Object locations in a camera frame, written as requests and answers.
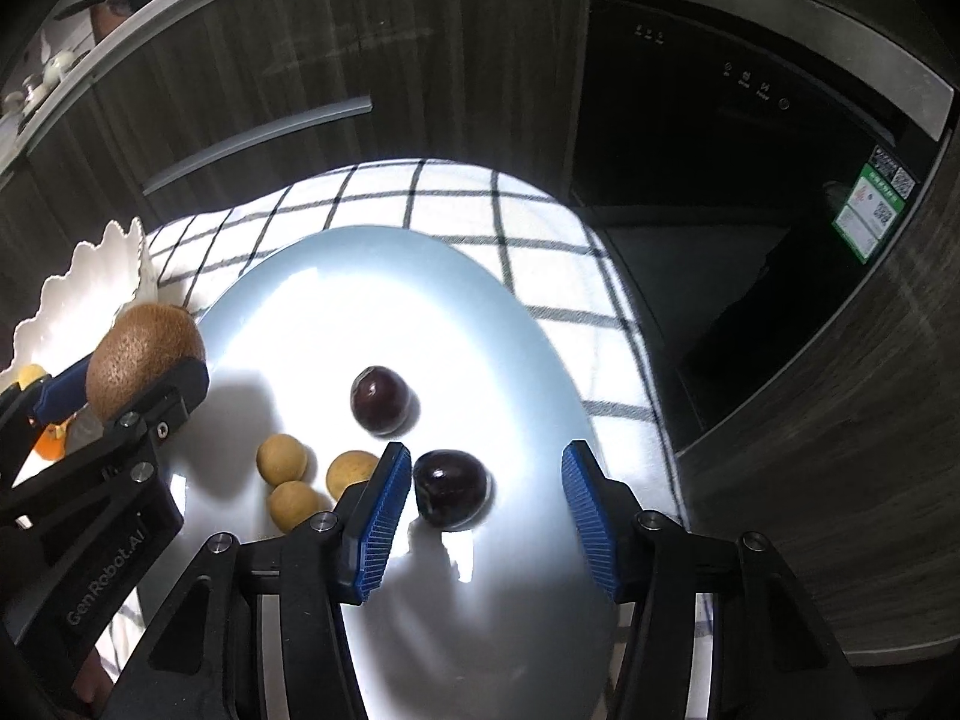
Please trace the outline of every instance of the green label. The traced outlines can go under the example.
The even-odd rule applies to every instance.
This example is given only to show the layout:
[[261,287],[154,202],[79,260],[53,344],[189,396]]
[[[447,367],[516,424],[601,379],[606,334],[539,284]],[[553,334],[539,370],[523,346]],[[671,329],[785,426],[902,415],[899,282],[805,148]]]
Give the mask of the green label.
[[863,166],[863,170],[860,171],[860,177],[870,181],[870,183],[877,188],[877,191],[882,194],[883,198],[893,206],[896,213],[901,213],[901,211],[904,210],[904,201],[901,199],[901,196],[887,183],[887,179],[874,170],[871,165]]

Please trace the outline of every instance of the kiwi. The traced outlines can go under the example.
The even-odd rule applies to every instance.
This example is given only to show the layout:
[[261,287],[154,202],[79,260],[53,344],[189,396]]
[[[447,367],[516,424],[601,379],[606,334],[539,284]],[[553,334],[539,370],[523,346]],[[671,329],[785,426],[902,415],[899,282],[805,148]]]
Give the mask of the kiwi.
[[256,450],[256,469],[268,485],[294,482],[306,471],[306,449],[293,436],[276,433]]
[[326,488],[334,500],[339,501],[350,485],[357,482],[366,482],[373,476],[373,469],[380,459],[370,452],[361,449],[352,449],[338,455],[326,470]]
[[118,317],[90,358],[90,408],[101,421],[116,418],[133,396],[184,357],[206,360],[190,314],[179,306],[134,306]]
[[267,497],[270,519],[283,533],[290,533],[311,514],[326,508],[326,496],[305,482],[284,482]]

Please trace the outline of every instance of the white plate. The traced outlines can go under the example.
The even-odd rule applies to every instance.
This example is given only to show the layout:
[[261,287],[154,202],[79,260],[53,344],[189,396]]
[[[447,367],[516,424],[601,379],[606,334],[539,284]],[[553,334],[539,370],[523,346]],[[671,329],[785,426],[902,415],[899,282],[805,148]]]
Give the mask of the white plate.
[[[570,440],[596,441],[563,363],[493,276],[408,230],[345,227],[265,260],[209,309],[200,333],[210,393],[164,450],[185,522],[141,583],[148,619],[210,533],[277,535],[253,464],[265,437],[287,432],[310,447],[308,480],[324,491],[340,452],[381,453],[385,440],[350,414],[349,389],[363,368],[387,365],[421,402],[400,439],[414,459],[470,452],[496,492],[476,527],[443,534],[415,522],[411,493],[383,586],[362,608],[344,607],[368,715],[590,717],[616,609],[587,571],[560,453]],[[282,695],[277,665],[268,672],[268,697]]]
[[30,362],[53,376],[64,372],[97,347],[120,314],[156,302],[157,275],[140,219],[127,233],[110,221],[99,244],[80,241],[69,271],[43,282],[37,313],[13,331],[13,361],[0,371],[0,391]]

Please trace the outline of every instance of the plum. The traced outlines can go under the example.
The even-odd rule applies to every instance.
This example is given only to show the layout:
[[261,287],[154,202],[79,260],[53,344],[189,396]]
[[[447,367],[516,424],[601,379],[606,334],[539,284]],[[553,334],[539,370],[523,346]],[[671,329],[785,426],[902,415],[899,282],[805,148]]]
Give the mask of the plum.
[[395,433],[407,421],[413,396],[407,383],[389,367],[372,365],[353,380],[350,410],[360,426],[375,436]]
[[490,489],[490,474],[467,452],[435,449],[414,463],[416,507],[435,528],[453,530],[467,524],[483,509]]

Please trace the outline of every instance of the sticker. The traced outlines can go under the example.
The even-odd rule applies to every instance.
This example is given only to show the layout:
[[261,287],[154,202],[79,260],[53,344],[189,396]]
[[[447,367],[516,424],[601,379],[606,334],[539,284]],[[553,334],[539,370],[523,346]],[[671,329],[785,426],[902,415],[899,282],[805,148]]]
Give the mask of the sticker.
[[901,199],[906,200],[910,196],[911,191],[913,191],[913,188],[917,186],[917,182],[901,167],[901,164],[880,148],[880,146],[874,146],[874,153],[870,156],[870,164],[877,169],[880,175],[890,182],[890,185],[894,191],[899,194]]
[[861,263],[867,262],[880,242],[848,205],[845,205],[840,214],[837,215],[833,226],[840,232],[844,241],[851,247]]
[[890,185],[896,190],[897,194],[906,200],[910,196],[911,191],[913,191],[913,188],[917,186],[917,182],[907,175],[906,170],[900,167],[896,173],[894,173],[894,177],[890,179]]
[[874,153],[870,157],[870,164],[880,171],[880,175],[890,180],[901,167],[890,154],[884,151],[880,146],[874,146]]
[[878,181],[886,184],[871,167],[864,167],[853,185],[847,206],[856,212],[874,237],[880,239],[893,223],[896,214],[904,208],[904,204],[889,186],[888,191],[882,191]]

